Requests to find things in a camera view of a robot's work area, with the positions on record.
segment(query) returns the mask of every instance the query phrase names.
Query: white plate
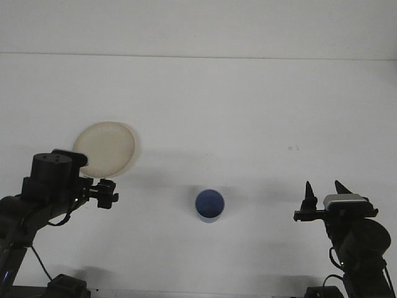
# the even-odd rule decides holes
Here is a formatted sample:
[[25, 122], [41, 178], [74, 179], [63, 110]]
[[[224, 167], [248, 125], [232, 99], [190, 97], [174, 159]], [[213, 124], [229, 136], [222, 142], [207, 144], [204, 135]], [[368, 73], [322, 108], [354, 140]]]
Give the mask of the white plate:
[[99, 122], [81, 133], [73, 151], [88, 156], [81, 172], [94, 178], [115, 176], [129, 164], [135, 152], [130, 129], [119, 122]]

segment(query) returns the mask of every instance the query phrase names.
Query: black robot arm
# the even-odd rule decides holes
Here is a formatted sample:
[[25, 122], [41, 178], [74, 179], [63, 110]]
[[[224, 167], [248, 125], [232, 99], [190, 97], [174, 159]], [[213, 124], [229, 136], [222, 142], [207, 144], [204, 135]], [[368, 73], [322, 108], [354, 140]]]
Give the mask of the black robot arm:
[[[22, 192], [0, 200], [0, 297], [9, 297], [10, 290], [27, 248], [32, 246], [36, 232], [46, 225], [66, 223], [72, 211], [90, 197], [98, 199], [98, 207], [109, 209], [117, 202], [115, 183], [79, 177], [87, 157], [66, 150], [53, 150], [33, 157], [29, 177], [24, 178]], [[49, 220], [65, 214], [56, 224]]]
[[[391, 282], [383, 274], [385, 270], [388, 275], [382, 256], [391, 244], [390, 235], [382, 225], [368, 218], [375, 217], [378, 209], [373, 208], [368, 198], [353, 194], [339, 181], [335, 181], [335, 186], [337, 194], [326, 196], [324, 210], [317, 210], [317, 199], [307, 182], [301, 209], [294, 213], [295, 221], [324, 221], [339, 264], [332, 259], [331, 250], [330, 258], [344, 272], [342, 280], [349, 298], [395, 298]], [[320, 297], [325, 290], [309, 288], [305, 297]]]

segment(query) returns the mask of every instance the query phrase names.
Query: white surface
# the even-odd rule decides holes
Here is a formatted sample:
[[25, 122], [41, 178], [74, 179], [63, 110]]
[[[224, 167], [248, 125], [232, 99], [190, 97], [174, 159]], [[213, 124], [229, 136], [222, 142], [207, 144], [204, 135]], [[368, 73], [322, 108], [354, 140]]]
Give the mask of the white surface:
[[[0, 189], [19, 193], [33, 154], [124, 122], [141, 155], [116, 179], [120, 201], [91, 201], [37, 235], [52, 274], [100, 289], [302, 295], [336, 272], [323, 224], [292, 219], [307, 179], [320, 201], [335, 179], [368, 196], [397, 237], [396, 94], [387, 61], [0, 55]], [[210, 225], [194, 209], [205, 188], [226, 202]], [[17, 283], [46, 282], [29, 253]]]
[[2, 0], [0, 52], [397, 59], [395, 0]]
[[175, 292], [151, 292], [134, 290], [99, 290], [91, 289], [92, 298], [276, 298], [274, 296], [242, 296], [221, 294], [196, 294]]
[[106, 178], [115, 176], [128, 166], [135, 151], [135, 141], [126, 125], [99, 122], [81, 133], [73, 151], [89, 156], [88, 165], [81, 168], [83, 174]]

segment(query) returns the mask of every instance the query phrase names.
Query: black cable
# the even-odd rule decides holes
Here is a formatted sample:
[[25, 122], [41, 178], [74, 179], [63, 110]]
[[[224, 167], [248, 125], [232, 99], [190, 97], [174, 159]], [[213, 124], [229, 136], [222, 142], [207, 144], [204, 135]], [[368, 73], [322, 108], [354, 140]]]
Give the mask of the black cable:
[[31, 246], [31, 248], [32, 248], [33, 252], [35, 253], [36, 258], [38, 259], [38, 262], [40, 263], [40, 265], [42, 265], [42, 268], [43, 268], [43, 270], [44, 270], [44, 273], [45, 273], [45, 274], [48, 276], [48, 278], [52, 281], [52, 277], [50, 276], [50, 273], [48, 273], [47, 269], [45, 269], [44, 264], [43, 264], [43, 261], [42, 261], [42, 259], [39, 257], [39, 255], [38, 255], [37, 251], [35, 250], [35, 248], [33, 247], [33, 245]]
[[66, 222], [69, 221], [71, 213], [73, 211], [75, 211], [77, 208], [78, 208], [78, 200], [76, 201], [74, 199], [73, 200], [71, 199], [69, 201], [68, 211], [66, 212], [65, 217], [63, 218], [63, 220], [61, 220], [58, 223], [48, 222], [47, 224], [51, 225], [52, 227], [60, 227], [61, 225], [64, 225]]
[[324, 290], [325, 290], [325, 283], [329, 278], [338, 278], [341, 281], [343, 281], [342, 276], [336, 275], [336, 274], [330, 274], [329, 276], [327, 276], [323, 282], [323, 286], [321, 287], [321, 298], [324, 298]]
[[343, 270], [342, 266], [339, 265], [339, 264], [335, 261], [333, 255], [332, 255], [332, 250], [335, 250], [335, 248], [334, 248], [333, 246], [329, 249], [329, 259], [331, 260], [331, 263], [332, 263], [337, 269]]
[[389, 282], [389, 286], [390, 286], [391, 292], [393, 293], [393, 297], [396, 298], [396, 293], [395, 293], [395, 290], [393, 289], [393, 284], [391, 283], [391, 278], [390, 278], [390, 275], [389, 275], [389, 271], [387, 270], [387, 267], [385, 267], [385, 273], [386, 273], [386, 276], [387, 276], [387, 280]]

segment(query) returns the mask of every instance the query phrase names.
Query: blue cylinder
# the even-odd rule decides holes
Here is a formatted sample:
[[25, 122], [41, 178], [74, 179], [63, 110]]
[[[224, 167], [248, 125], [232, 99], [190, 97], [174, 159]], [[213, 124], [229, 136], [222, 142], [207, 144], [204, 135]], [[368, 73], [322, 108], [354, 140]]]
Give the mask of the blue cylinder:
[[221, 215], [225, 208], [225, 200], [219, 192], [206, 189], [198, 194], [195, 206], [198, 216], [204, 222], [210, 223], [216, 221]]

